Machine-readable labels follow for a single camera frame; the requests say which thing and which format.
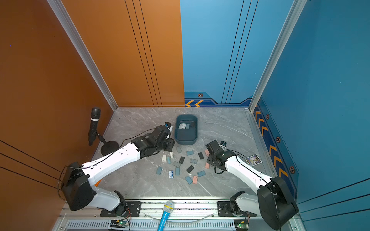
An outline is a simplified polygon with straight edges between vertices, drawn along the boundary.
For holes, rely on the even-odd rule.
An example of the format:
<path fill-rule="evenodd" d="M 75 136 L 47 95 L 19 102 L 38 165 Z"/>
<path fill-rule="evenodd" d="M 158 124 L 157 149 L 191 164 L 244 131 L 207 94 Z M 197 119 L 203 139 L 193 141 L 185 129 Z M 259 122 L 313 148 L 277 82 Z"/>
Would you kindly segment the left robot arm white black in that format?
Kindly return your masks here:
<path fill-rule="evenodd" d="M 151 133 L 138 136 L 130 143 L 95 161 L 80 165 L 74 162 L 67 166 L 61 183 L 61 190 L 69 209 L 78 211 L 85 207 L 96 207 L 114 217 L 125 216 L 128 204 L 119 191 L 107 191 L 96 184 L 110 173 L 132 162 L 158 154 L 171 152 L 174 139 L 171 138 L 172 124 L 166 122 Z"/>

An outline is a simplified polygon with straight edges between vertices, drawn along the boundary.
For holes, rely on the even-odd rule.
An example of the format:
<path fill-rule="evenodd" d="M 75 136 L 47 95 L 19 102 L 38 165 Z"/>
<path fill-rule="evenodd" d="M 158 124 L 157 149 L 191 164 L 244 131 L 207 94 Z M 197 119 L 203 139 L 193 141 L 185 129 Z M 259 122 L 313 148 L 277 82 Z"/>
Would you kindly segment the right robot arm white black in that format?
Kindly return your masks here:
<path fill-rule="evenodd" d="M 249 186 L 255 195 L 240 191 L 229 199 L 228 212 L 246 217 L 254 214 L 263 218 L 275 231 L 287 223 L 298 212 L 298 206 L 286 182 L 279 176 L 265 175 L 248 165 L 246 156 L 222 147 L 217 141 L 206 144 L 209 152 L 207 163 L 220 169 L 218 175 L 231 173 Z"/>

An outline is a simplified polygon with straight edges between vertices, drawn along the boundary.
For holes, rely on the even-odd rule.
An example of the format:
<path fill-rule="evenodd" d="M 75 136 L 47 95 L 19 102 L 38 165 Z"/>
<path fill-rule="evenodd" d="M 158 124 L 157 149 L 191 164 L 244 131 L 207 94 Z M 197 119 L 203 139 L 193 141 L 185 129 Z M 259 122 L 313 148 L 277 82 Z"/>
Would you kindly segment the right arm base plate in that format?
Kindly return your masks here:
<path fill-rule="evenodd" d="M 256 214 L 251 212 L 235 212 L 230 201 L 218 201 L 217 212 L 219 217 L 257 217 Z"/>

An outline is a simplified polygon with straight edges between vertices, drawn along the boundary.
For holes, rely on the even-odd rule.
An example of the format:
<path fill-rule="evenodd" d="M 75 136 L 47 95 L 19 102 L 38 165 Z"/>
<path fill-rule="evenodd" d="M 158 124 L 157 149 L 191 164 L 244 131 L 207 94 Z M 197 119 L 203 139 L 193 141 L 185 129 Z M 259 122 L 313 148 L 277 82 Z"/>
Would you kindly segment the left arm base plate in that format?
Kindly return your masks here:
<path fill-rule="evenodd" d="M 139 217 L 141 205 L 141 201 L 121 202 L 112 211 L 102 209 L 100 217 Z"/>

